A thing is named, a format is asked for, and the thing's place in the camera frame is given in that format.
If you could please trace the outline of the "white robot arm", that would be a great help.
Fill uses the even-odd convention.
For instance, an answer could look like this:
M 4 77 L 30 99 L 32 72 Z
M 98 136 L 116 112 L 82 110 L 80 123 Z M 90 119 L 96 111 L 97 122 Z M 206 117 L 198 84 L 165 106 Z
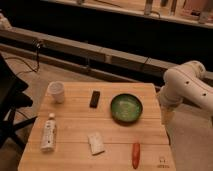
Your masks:
M 167 125 L 172 120 L 173 110 L 183 102 L 183 99 L 213 114 L 213 87 L 202 81 L 205 72 L 204 65 L 196 60 L 165 71 L 164 85 L 157 93 L 163 125 Z

